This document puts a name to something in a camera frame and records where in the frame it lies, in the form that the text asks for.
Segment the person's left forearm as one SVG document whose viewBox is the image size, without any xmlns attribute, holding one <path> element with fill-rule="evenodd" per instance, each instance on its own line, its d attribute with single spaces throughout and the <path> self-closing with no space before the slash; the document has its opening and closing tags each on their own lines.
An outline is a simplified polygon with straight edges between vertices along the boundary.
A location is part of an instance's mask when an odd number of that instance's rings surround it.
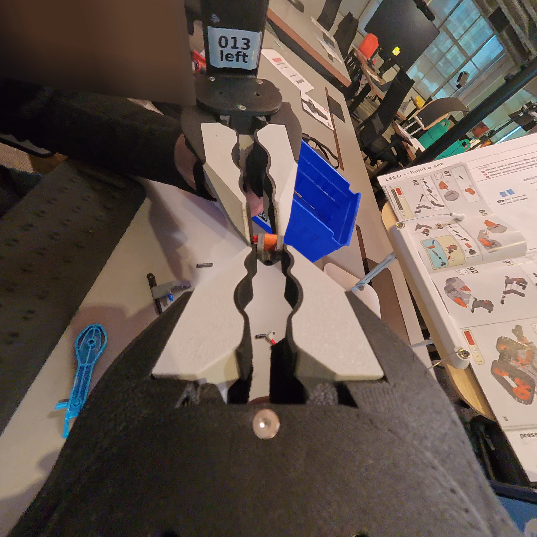
<svg viewBox="0 0 537 537">
<path fill-rule="evenodd" d="M 174 162 L 176 142 L 183 134 L 179 119 L 127 98 L 1 78 L 1 133 L 99 168 L 196 194 Z"/>
</svg>

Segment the grey table with wood edge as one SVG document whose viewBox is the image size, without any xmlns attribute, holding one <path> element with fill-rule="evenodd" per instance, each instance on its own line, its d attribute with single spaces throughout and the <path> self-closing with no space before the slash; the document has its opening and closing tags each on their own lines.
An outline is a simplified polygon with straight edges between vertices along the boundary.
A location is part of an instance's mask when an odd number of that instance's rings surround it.
<svg viewBox="0 0 537 537">
<path fill-rule="evenodd" d="M 307 65 L 340 89 L 352 81 L 338 44 L 327 30 L 297 6 L 299 1 L 270 1 L 267 21 L 278 39 Z"/>
</svg>

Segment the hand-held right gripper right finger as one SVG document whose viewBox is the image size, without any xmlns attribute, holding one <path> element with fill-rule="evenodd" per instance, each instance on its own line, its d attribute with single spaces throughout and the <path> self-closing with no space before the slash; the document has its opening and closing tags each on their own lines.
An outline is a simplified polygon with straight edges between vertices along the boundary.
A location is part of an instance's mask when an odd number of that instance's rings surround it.
<svg viewBox="0 0 537 537">
<path fill-rule="evenodd" d="M 384 372 L 352 304 L 363 303 L 284 245 L 282 283 L 272 288 L 272 394 L 313 390 L 319 383 L 376 381 Z"/>
</svg>

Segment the paper sheet with red mark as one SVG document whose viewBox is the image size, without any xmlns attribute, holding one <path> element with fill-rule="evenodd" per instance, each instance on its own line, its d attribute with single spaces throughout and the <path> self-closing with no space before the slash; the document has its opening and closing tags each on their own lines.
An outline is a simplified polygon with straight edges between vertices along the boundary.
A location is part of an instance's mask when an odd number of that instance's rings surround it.
<svg viewBox="0 0 537 537">
<path fill-rule="evenodd" d="M 284 75 L 301 93 L 308 93 L 314 87 L 276 50 L 262 49 L 262 55 Z"/>
</svg>

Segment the white booklet holder board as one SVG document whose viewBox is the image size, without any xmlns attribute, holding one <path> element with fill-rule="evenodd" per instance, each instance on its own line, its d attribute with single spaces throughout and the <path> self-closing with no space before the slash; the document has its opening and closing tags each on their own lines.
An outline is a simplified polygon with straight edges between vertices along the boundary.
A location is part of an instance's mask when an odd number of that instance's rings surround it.
<svg viewBox="0 0 537 537">
<path fill-rule="evenodd" d="M 403 222 L 387 225 L 387 233 L 442 363 L 460 371 L 466 369 L 471 358 L 468 344 L 413 244 L 410 225 Z"/>
</svg>

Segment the blue plastic bin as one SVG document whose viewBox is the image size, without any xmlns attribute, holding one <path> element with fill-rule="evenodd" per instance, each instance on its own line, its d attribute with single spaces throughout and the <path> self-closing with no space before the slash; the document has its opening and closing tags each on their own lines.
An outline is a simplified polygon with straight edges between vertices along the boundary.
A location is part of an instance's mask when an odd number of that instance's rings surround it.
<svg viewBox="0 0 537 537">
<path fill-rule="evenodd" d="M 360 193 L 321 155 L 301 143 L 291 217 L 285 243 L 311 262 L 349 245 Z"/>
</svg>

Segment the black metal post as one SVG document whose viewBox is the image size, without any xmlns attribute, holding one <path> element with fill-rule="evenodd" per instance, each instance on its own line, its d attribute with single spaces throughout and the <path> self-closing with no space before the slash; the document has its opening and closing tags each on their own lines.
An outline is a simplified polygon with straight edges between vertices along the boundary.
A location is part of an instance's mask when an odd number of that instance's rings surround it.
<svg viewBox="0 0 537 537">
<path fill-rule="evenodd" d="M 521 65 L 520 70 L 513 75 L 510 75 L 505 79 L 503 85 L 496 89 L 490 96 L 485 98 L 479 105 L 477 105 L 472 111 L 470 111 L 460 122 L 452 127 L 447 134 L 449 139 L 453 143 L 454 140 L 459 139 L 466 132 L 474 128 L 485 117 L 494 112 L 507 100 L 513 97 L 518 91 L 523 89 L 536 77 L 536 57 L 530 62 Z"/>
</svg>

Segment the dark flat strip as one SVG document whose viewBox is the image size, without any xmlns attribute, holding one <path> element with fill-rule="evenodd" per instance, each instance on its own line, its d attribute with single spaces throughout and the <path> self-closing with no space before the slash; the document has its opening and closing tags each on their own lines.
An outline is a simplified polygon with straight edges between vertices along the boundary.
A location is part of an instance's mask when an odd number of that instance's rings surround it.
<svg viewBox="0 0 537 537">
<path fill-rule="evenodd" d="M 333 127 L 333 136 L 334 136 L 335 145 L 336 145 L 337 159 L 338 159 L 338 162 L 339 162 L 338 167 L 339 167 L 339 170 L 344 171 L 345 170 L 344 161 L 343 161 L 343 157 L 341 155 L 339 138 L 338 138 L 338 131 L 337 131 L 337 127 L 336 127 L 335 118 L 338 118 L 339 121 L 345 123 L 345 115 L 344 115 L 343 109 L 342 109 L 341 105 L 339 104 L 339 102 L 331 97 L 327 86 L 325 86 L 325 92 L 326 92 L 326 100 L 327 100 L 327 104 L 328 104 L 328 110 L 330 112 L 330 118 L 331 118 L 332 127 Z"/>
</svg>

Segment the black perforated board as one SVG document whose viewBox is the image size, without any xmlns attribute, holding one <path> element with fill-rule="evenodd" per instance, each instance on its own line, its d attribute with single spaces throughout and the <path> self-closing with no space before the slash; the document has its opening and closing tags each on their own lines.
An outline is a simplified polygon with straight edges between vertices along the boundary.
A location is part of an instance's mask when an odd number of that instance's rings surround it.
<svg viewBox="0 0 537 537">
<path fill-rule="evenodd" d="M 1 432 L 146 198 L 74 161 L 1 218 Z"/>
</svg>

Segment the black shell chair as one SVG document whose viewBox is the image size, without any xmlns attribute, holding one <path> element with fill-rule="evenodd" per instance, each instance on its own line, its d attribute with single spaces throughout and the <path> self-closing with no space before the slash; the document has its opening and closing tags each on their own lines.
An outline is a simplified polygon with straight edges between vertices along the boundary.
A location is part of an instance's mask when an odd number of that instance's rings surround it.
<svg viewBox="0 0 537 537">
<path fill-rule="evenodd" d="M 427 130 L 453 112 L 467 114 L 469 109 L 458 98 L 440 98 L 425 104 L 425 106 L 416 113 L 415 118 L 418 120 L 421 127 Z"/>
</svg>

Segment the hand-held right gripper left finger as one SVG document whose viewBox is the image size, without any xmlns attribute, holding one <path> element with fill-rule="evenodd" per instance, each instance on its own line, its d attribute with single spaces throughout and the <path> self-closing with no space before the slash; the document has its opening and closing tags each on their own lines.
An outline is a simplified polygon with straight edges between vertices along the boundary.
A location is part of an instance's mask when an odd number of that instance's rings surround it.
<svg viewBox="0 0 537 537">
<path fill-rule="evenodd" d="M 253 351 L 245 308 L 255 275 L 256 248 L 246 246 L 186 292 L 152 376 L 226 387 L 228 403 L 247 403 Z"/>
</svg>

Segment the dark grey connector piece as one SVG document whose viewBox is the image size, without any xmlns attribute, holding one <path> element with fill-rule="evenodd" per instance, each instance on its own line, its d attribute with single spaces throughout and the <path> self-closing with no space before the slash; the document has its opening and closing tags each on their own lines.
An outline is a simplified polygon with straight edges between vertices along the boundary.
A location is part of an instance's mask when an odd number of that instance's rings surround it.
<svg viewBox="0 0 537 537">
<path fill-rule="evenodd" d="M 284 251 L 284 237 L 278 235 L 278 249 L 275 251 L 263 250 L 263 235 L 259 234 L 258 244 L 256 244 L 257 258 L 265 265 L 273 265 L 281 260 L 282 253 Z"/>
</svg>

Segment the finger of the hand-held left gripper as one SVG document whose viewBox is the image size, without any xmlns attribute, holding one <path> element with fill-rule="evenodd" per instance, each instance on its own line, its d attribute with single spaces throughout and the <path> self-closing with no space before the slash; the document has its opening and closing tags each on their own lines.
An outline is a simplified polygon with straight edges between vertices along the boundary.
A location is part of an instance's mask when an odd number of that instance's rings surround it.
<svg viewBox="0 0 537 537">
<path fill-rule="evenodd" d="M 250 208 L 243 189 L 243 172 L 236 151 L 236 131 L 221 123 L 202 123 L 207 183 L 230 224 L 247 245 L 252 244 Z"/>
<path fill-rule="evenodd" d="M 272 233 L 285 236 L 291 217 L 298 163 L 286 127 L 268 124 L 256 133 L 256 142 L 267 155 L 264 203 Z"/>
</svg>

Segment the small printed booklet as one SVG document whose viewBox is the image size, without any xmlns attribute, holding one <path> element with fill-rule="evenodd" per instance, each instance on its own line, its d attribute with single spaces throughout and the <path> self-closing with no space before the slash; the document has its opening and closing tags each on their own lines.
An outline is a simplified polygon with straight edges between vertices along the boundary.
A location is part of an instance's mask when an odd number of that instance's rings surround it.
<svg viewBox="0 0 537 537">
<path fill-rule="evenodd" d="M 328 109 L 314 101 L 304 92 L 301 92 L 301 103 L 303 110 L 306 113 L 308 113 L 311 117 L 319 121 L 321 124 L 329 128 L 330 130 L 334 130 L 331 114 Z"/>
</svg>

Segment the grey beam black axle assembly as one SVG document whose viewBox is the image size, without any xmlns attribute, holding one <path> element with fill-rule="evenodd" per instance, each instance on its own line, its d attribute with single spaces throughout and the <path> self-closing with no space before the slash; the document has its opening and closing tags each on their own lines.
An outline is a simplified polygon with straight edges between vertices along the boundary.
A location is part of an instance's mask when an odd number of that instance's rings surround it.
<svg viewBox="0 0 537 537">
<path fill-rule="evenodd" d="M 158 285 L 156 277 L 152 273 L 146 275 L 146 279 L 151 291 L 152 300 L 158 315 L 163 313 L 162 300 L 167 299 L 168 302 L 173 302 L 174 293 L 179 295 L 184 291 L 191 289 L 191 282 L 188 280 L 172 280 L 164 284 Z"/>
</svg>

